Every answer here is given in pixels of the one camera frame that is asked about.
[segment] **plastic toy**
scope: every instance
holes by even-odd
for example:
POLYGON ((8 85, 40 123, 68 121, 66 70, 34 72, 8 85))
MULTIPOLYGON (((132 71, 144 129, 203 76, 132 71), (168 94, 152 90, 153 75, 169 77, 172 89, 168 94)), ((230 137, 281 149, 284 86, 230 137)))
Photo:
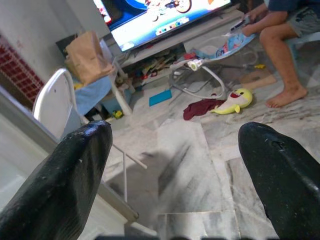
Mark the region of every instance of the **plastic toy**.
POLYGON ((252 93, 245 88, 239 88, 229 94, 227 100, 218 108, 210 111, 221 115, 232 114, 234 112, 240 113, 243 109, 251 104, 253 100, 252 93))
POLYGON ((266 65, 265 64, 258 64, 254 66, 255 69, 265 69, 266 65))
POLYGON ((156 22, 168 9, 175 8, 181 14, 189 12, 192 0, 145 0, 145 5, 147 13, 152 16, 152 21, 156 22))
POLYGON ((118 110, 118 111, 114 111, 112 113, 112 115, 115 119, 120 119, 124 116, 124 113, 122 111, 118 110))

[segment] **baby bouncer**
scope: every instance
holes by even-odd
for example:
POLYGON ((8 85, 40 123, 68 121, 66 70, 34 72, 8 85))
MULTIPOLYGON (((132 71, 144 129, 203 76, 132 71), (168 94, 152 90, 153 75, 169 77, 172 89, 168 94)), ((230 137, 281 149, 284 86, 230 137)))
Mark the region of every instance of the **baby bouncer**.
POLYGON ((192 52, 195 53, 198 59, 182 60, 170 66, 172 70, 169 77, 170 85, 186 94, 200 99, 219 99, 225 96, 226 86, 218 74, 224 68, 248 69, 255 66, 258 62, 258 54, 252 47, 248 46, 253 39, 255 39, 255 35, 246 37, 242 33, 228 33, 226 35, 213 37, 206 42, 203 42, 201 45, 195 46, 192 52), (251 59, 249 62, 240 65, 227 65, 220 63, 222 60, 236 54, 241 54, 241 57, 244 59, 250 56, 251 59), (197 94, 212 80, 212 78, 193 91, 178 84, 179 80, 190 76, 193 72, 196 72, 199 69, 205 70, 213 77, 213 79, 218 81, 221 86, 221 92, 219 94, 211 96, 197 94))

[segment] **television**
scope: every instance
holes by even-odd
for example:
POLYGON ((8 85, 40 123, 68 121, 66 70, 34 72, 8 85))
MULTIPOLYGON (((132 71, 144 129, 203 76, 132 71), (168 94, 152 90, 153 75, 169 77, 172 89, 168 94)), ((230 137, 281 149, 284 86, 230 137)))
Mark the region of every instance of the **television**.
POLYGON ((122 52, 165 37, 231 0, 93 0, 122 52))

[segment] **bare foot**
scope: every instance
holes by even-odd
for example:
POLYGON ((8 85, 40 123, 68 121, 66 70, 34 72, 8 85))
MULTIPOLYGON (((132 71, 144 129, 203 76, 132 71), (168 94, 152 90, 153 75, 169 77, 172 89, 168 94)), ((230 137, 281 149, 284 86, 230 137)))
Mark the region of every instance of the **bare foot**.
POLYGON ((303 86, 292 88, 291 90, 283 90, 283 92, 277 96, 266 101, 265 105, 269 108, 280 108, 303 98, 307 93, 307 89, 303 86))

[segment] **yellow stuffed fish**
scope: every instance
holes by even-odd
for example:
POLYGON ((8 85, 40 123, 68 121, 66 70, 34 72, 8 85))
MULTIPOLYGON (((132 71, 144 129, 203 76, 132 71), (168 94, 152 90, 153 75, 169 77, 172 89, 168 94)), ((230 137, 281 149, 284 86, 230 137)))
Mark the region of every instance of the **yellow stuffed fish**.
POLYGON ((252 100, 253 95, 248 89, 239 88, 236 91, 231 92, 227 100, 221 106, 210 112, 221 115, 232 114, 234 112, 240 113, 240 109, 249 106, 252 100))

